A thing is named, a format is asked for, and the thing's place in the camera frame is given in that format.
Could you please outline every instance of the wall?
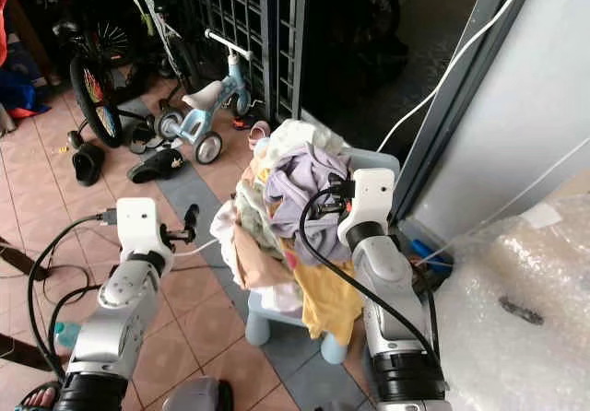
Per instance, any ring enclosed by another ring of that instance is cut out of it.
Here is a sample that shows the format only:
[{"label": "wall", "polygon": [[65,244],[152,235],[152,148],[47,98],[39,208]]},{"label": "wall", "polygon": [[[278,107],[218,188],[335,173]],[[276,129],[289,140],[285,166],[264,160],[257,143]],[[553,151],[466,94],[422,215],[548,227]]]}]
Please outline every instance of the wall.
[{"label": "wall", "polygon": [[[437,241],[476,226],[590,136],[590,0],[526,0],[407,221]],[[590,143],[506,211],[582,168]]]}]

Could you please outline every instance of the bubble wrap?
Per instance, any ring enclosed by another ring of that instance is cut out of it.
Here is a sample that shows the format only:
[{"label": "bubble wrap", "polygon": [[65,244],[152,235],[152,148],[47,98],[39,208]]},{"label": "bubble wrap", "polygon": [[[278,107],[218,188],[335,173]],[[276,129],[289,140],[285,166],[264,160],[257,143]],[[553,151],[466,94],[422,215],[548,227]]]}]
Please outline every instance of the bubble wrap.
[{"label": "bubble wrap", "polygon": [[590,195],[542,204],[454,248],[436,293],[454,411],[590,409]]}]

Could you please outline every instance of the person's foot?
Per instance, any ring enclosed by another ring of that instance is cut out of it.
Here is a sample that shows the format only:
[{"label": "person's foot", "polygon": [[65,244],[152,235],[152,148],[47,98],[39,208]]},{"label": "person's foot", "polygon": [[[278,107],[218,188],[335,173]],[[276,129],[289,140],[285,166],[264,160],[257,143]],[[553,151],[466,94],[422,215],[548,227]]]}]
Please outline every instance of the person's foot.
[{"label": "person's foot", "polygon": [[38,406],[41,408],[50,408],[55,399],[55,388],[47,388],[30,395],[22,403],[24,406]]}]

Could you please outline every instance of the water bottle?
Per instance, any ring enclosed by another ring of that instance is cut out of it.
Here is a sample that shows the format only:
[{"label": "water bottle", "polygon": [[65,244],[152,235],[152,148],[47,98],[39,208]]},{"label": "water bottle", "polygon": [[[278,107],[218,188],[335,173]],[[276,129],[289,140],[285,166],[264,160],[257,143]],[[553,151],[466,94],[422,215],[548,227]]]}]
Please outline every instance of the water bottle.
[{"label": "water bottle", "polygon": [[81,326],[73,322],[58,322],[55,324],[55,343],[72,351],[76,345],[77,335]]}]

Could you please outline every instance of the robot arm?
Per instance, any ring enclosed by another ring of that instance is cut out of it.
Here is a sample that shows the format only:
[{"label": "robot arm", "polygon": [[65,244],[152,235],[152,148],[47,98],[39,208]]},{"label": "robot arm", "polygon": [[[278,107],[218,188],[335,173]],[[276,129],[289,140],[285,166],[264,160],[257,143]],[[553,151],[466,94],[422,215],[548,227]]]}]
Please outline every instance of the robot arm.
[{"label": "robot arm", "polygon": [[139,349],[158,309],[161,278],[172,267],[169,238],[148,198],[117,202],[121,264],[100,288],[82,326],[54,410],[120,410]]},{"label": "robot arm", "polygon": [[[338,238],[352,251],[356,278],[424,334],[426,317],[412,289],[411,266],[386,235],[394,174],[387,169],[356,170],[353,181],[354,195],[338,226]],[[368,298],[364,303],[378,411],[450,411],[440,367],[433,366],[419,340],[380,305]]]}]

